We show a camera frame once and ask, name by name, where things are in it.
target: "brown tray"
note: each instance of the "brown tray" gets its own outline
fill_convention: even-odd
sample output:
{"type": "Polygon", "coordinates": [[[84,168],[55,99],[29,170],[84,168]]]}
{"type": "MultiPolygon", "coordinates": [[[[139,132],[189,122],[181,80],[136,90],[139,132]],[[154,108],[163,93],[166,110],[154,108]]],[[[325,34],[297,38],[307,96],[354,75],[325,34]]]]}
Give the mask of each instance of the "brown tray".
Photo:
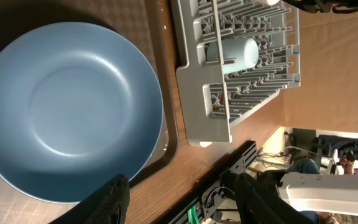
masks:
{"type": "Polygon", "coordinates": [[[165,111],[163,128],[148,163],[131,180],[132,187],[165,167],[175,156],[178,144],[157,1],[145,4],[143,0],[0,0],[0,51],[32,29],[67,21],[89,22],[115,30],[142,51],[158,74],[165,111]]]}

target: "green object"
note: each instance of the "green object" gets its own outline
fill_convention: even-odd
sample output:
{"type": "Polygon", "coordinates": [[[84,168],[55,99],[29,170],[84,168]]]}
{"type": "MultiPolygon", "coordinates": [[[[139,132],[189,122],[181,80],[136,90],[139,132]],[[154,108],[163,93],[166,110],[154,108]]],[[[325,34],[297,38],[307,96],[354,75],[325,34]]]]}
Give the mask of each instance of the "green object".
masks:
{"type": "Polygon", "coordinates": [[[187,216],[190,224],[200,224],[197,216],[196,205],[187,211],[187,216]]]}

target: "person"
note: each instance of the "person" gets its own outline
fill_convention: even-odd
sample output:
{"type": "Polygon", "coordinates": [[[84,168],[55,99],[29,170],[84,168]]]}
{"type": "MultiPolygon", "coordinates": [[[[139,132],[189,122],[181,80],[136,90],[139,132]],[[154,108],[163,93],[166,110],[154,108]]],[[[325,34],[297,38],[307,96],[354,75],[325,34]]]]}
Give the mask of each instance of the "person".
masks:
{"type": "MultiPolygon", "coordinates": [[[[353,165],[354,163],[346,159],[344,156],[343,159],[339,161],[339,164],[344,169],[344,174],[352,175],[353,174],[353,165]]],[[[303,158],[297,160],[290,168],[287,169],[288,172],[299,172],[301,174],[320,174],[320,171],[316,163],[310,158],[303,158]]],[[[337,224],[338,218],[335,215],[328,212],[315,212],[315,211],[302,211],[304,216],[310,218],[315,223],[323,222],[327,224],[337,224]]]]}

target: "cardboard wall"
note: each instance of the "cardboard wall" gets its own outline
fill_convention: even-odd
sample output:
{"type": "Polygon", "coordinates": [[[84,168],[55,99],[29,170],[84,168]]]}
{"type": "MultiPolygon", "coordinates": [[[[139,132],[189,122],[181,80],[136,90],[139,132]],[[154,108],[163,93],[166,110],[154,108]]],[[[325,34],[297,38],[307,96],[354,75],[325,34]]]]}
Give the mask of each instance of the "cardboard wall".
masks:
{"type": "Polygon", "coordinates": [[[283,126],[358,133],[358,12],[300,13],[301,87],[283,90],[283,126]]]}

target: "person's hand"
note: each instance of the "person's hand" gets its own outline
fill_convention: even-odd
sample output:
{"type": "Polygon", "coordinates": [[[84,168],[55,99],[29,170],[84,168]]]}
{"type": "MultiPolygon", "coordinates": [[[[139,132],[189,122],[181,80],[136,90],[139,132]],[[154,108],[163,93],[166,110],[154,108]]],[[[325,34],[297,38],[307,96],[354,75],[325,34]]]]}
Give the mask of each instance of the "person's hand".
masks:
{"type": "Polygon", "coordinates": [[[344,174],[353,174],[354,162],[347,160],[346,156],[344,156],[344,158],[339,161],[339,164],[342,166],[344,174]]]}

